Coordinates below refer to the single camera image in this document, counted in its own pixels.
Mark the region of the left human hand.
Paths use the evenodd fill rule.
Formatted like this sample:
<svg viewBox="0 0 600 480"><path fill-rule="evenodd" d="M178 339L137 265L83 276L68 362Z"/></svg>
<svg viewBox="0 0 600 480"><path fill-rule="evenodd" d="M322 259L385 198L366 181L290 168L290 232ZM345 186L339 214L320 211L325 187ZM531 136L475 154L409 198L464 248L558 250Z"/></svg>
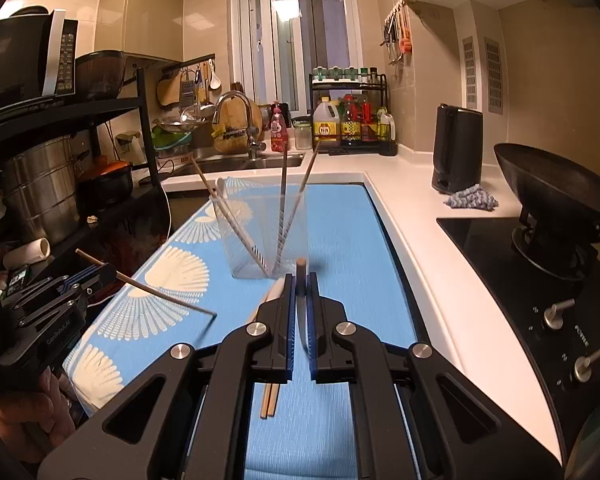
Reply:
<svg viewBox="0 0 600 480"><path fill-rule="evenodd" d="M49 368L35 387L0 397L0 437L20 462L42 462L75 432L69 404Z"/></svg>

